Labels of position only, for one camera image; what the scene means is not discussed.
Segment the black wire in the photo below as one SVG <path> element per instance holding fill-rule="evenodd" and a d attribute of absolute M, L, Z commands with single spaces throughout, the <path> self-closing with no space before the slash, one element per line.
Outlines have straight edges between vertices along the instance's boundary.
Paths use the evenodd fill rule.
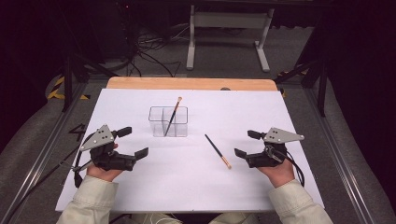
<path fill-rule="evenodd" d="M 67 156 L 62 160 L 62 161 L 66 161 L 71 155 L 73 155 L 73 153 L 75 153 L 77 150 L 79 149 L 79 147 L 74 148 L 69 154 L 67 154 Z M 22 203 L 27 199 L 27 197 L 35 190 L 37 189 L 48 177 L 50 177 L 50 175 L 52 175 L 53 172 L 55 172 L 61 165 L 58 164 L 56 165 L 54 168 L 52 168 L 52 170 L 50 170 L 46 175 L 43 176 L 43 178 L 41 178 L 41 180 L 37 181 L 37 183 L 31 188 L 29 189 L 26 194 L 23 196 L 23 198 L 20 200 L 20 202 L 17 204 L 17 206 L 15 206 L 14 210 L 12 210 L 11 215 L 8 217 L 7 222 L 9 223 L 9 221 L 12 219 L 12 217 L 15 215 L 15 213 L 18 211 L 18 209 L 20 208 L 20 206 L 22 205 Z"/>
<path fill-rule="evenodd" d="M 136 69 L 136 71 L 139 73 L 139 76 L 142 77 L 142 72 L 140 72 L 140 70 L 136 67 L 136 65 L 134 65 L 134 63 L 131 63 L 131 65 L 134 66 L 134 69 Z"/>
<path fill-rule="evenodd" d="M 283 154 L 282 152 L 280 152 L 280 151 L 278 151 L 276 149 L 274 150 L 274 152 L 279 154 L 279 155 L 281 155 L 281 156 L 283 156 L 286 160 L 290 161 L 291 164 L 294 165 L 294 167 L 297 170 L 297 175 L 299 176 L 300 183 L 301 183 L 302 186 L 304 186 L 305 185 L 305 178 L 304 178 L 303 171 L 300 169 L 300 166 L 298 166 L 297 163 L 292 158 L 288 157 L 287 155 Z"/>
<path fill-rule="evenodd" d="M 293 156 L 289 152 L 288 152 L 288 155 L 291 157 L 292 160 L 294 160 Z M 301 180 L 301 176 L 300 176 L 299 172 L 297 172 L 297 176 L 298 176 L 298 179 Z"/>
<path fill-rule="evenodd" d="M 160 66 L 162 66 L 162 67 L 169 73 L 169 75 L 170 75 L 171 77 L 174 77 L 173 74 L 172 74 L 172 72 L 169 71 L 169 69 L 168 69 L 165 65 L 163 65 L 163 63 L 160 63 L 157 59 L 155 59 L 155 58 L 149 56 L 149 55 L 148 55 L 147 53 L 145 53 L 145 52 L 140 52 L 140 54 L 144 54 L 144 55 L 150 57 L 150 59 L 154 60 L 154 61 L 157 62 Z"/>
<path fill-rule="evenodd" d="M 150 43 L 145 43 L 145 44 L 146 44 L 145 46 L 142 46 L 139 43 L 138 46 L 140 49 L 144 49 L 144 51 L 147 52 L 151 49 L 155 49 L 155 50 L 161 49 L 161 48 L 165 47 L 168 43 L 159 39 L 158 41 L 150 41 Z"/>
<path fill-rule="evenodd" d="M 82 155 L 82 152 L 81 152 L 81 151 L 79 151 L 79 152 L 78 152 L 78 155 L 77 155 L 77 158 L 76 158 L 75 167 L 78 167 L 79 160 L 81 159 L 81 155 Z"/>
<path fill-rule="evenodd" d="M 132 216 L 131 214 L 121 214 L 113 219 L 110 220 L 110 222 L 108 222 L 109 224 L 115 223 L 116 221 L 118 221 L 120 218 L 122 217 L 126 217 L 126 216 Z"/>
<path fill-rule="evenodd" d="M 142 58 L 143 60 L 148 61 L 149 63 L 157 63 L 157 62 L 151 61 L 151 60 L 149 60 L 149 59 L 147 59 L 147 58 L 144 58 L 144 57 L 141 57 L 141 58 Z M 176 63 L 177 63 L 177 68 L 176 68 L 175 73 L 173 74 L 173 77 L 176 76 L 176 73 L 177 73 L 177 71 L 178 71 L 178 68 L 181 66 L 181 62 L 163 63 L 163 64 L 176 64 Z"/>
<path fill-rule="evenodd" d="M 129 64 L 129 62 L 130 62 L 131 60 L 130 59 L 128 59 L 126 62 L 124 62 L 124 63 L 121 63 L 121 64 L 118 64 L 118 65 L 115 65 L 114 67 L 105 67 L 105 69 L 107 69 L 108 71 L 111 71 L 111 72 L 114 72 L 114 71 L 118 71 L 118 70 L 121 70 L 122 68 L 124 68 L 124 67 L 126 67 L 128 64 Z M 87 71 L 89 72 L 89 73 L 91 73 L 91 74 L 102 74 L 102 72 L 100 72 L 100 71 L 98 71 L 98 70 L 96 70 L 96 69 L 92 69 L 92 68 L 86 68 L 87 69 Z"/>

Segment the gray carpet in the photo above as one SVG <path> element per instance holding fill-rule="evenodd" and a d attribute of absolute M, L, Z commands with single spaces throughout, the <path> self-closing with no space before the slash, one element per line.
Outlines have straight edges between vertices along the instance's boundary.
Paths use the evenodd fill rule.
<path fill-rule="evenodd" d="M 271 29 L 264 45 L 264 52 L 271 68 L 270 73 L 264 73 L 260 67 L 252 45 L 260 32 L 252 30 L 245 30 L 239 35 L 229 35 L 221 30 L 198 32 L 195 64 L 192 71 L 185 68 L 188 40 L 179 39 L 162 49 L 149 50 L 147 53 L 165 63 L 172 73 L 177 72 L 177 77 L 275 78 L 277 73 L 289 71 L 294 66 L 311 32 L 310 28 Z M 178 69 L 176 62 L 181 62 Z M 141 71 L 143 77 L 169 77 L 166 70 L 160 65 L 147 62 L 139 57 L 135 58 L 134 65 Z M 130 65 L 117 73 L 137 76 L 137 70 L 132 71 L 132 68 Z M 49 89 L 52 88 L 56 79 L 49 84 Z M 285 103 L 297 133 L 303 133 L 305 136 L 305 140 L 302 142 L 303 149 L 317 178 L 326 211 L 334 223 L 361 223 L 334 163 L 326 137 L 315 119 L 316 111 L 308 101 L 306 90 L 298 85 L 300 79 L 301 77 L 293 77 L 279 87 L 286 91 Z M 78 146 L 81 139 L 78 139 L 77 133 L 70 133 L 70 131 L 80 124 L 88 125 L 99 92 L 105 86 L 106 78 L 104 76 L 92 76 L 83 92 L 83 94 L 90 95 L 91 99 L 77 100 L 74 110 L 71 111 L 60 132 L 59 140 L 50 150 L 47 163 L 43 164 L 44 170 L 37 174 L 38 176 L 46 174 L 66 154 Z M 334 98 L 331 85 L 327 90 L 326 97 L 326 120 L 329 122 L 335 140 L 342 149 L 342 154 L 356 178 L 362 198 L 374 223 L 396 223 L 396 217 L 389 205 L 389 200 L 361 155 Z M 7 212 L 41 149 L 46 145 L 48 136 L 58 118 L 63 114 L 62 108 L 63 100 L 50 99 L 21 127 L 1 154 L 0 217 L 3 217 Z M 55 171 L 30 195 L 21 212 L 16 214 L 17 218 L 14 223 L 55 223 L 60 214 L 55 212 L 54 208 L 67 173 L 66 167 Z M 260 217 L 262 223 L 280 223 L 274 212 L 260 214 Z M 127 220 L 123 218 L 116 223 L 126 222 Z"/>

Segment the metal frame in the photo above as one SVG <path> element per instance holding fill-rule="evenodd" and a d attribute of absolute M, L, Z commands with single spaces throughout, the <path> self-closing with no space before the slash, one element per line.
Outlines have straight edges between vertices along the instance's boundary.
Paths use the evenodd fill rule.
<path fill-rule="evenodd" d="M 86 83 L 78 83 L 77 87 L 75 88 L 75 92 L 73 94 L 75 99 L 78 99 L 78 97 L 84 92 L 86 85 L 87 85 Z M 18 219 L 18 216 L 20 215 L 23 205 L 26 203 L 27 200 L 25 200 L 25 202 L 21 205 L 19 211 L 15 213 L 14 217 L 11 217 L 11 212 L 15 209 L 17 204 L 21 201 L 21 199 L 25 196 L 25 194 L 29 191 L 29 189 L 31 189 L 37 183 L 42 172 L 44 171 L 44 168 L 48 160 L 50 159 L 50 155 L 52 154 L 53 150 L 56 147 L 59 136 L 62 130 L 64 129 L 64 126 L 68 121 L 70 115 L 72 114 L 72 111 L 74 107 L 77 105 L 77 103 L 78 101 L 76 100 L 72 101 L 68 109 L 64 113 L 62 113 L 61 116 L 56 121 L 56 124 L 52 129 L 52 132 L 50 133 L 46 144 L 41 149 L 41 152 L 38 155 L 37 159 L 35 160 L 35 163 L 33 164 L 32 168 L 25 177 L 25 180 L 23 181 L 20 190 L 18 191 L 17 195 L 15 196 L 11 205 L 9 206 L 1 223 L 14 223 Z"/>
<path fill-rule="evenodd" d="M 352 205 L 355 208 L 356 214 L 361 223 L 371 224 L 375 223 L 363 197 L 361 195 L 361 190 L 356 181 L 355 176 L 353 175 L 349 165 L 344 158 L 340 147 L 337 145 L 335 137 L 332 133 L 332 129 L 326 120 L 323 118 L 316 107 L 316 96 L 312 89 L 304 89 L 306 98 L 308 99 L 312 109 L 315 111 L 316 119 L 319 123 L 321 130 L 326 136 L 326 140 L 330 147 L 330 152 L 332 155 L 332 159 L 334 161 L 335 167 L 338 170 L 338 173 L 341 176 L 341 179 L 345 185 L 346 192 L 349 195 L 350 201 L 352 201 Z"/>
<path fill-rule="evenodd" d="M 190 43 L 187 54 L 187 70 L 194 67 L 195 57 L 195 27 L 228 27 L 228 28 L 247 28 L 262 29 L 260 41 L 255 41 L 255 49 L 259 56 L 263 72 L 269 72 L 270 67 L 262 49 L 274 10 L 269 9 L 268 13 L 219 13 L 219 12 L 195 12 L 195 7 L 191 6 L 190 15 Z"/>

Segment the wooden table edge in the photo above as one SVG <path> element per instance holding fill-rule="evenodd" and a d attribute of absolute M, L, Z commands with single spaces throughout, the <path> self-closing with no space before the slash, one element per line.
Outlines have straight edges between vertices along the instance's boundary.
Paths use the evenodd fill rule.
<path fill-rule="evenodd" d="M 272 79 L 203 77 L 112 77 L 108 89 L 277 91 Z"/>

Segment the clear plastic container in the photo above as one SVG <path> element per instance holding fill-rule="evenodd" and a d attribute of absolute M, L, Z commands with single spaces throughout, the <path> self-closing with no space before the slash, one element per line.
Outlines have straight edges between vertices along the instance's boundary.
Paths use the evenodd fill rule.
<path fill-rule="evenodd" d="M 149 110 L 149 124 L 154 137 L 187 137 L 189 110 L 179 106 L 174 113 L 174 106 L 152 106 Z"/>

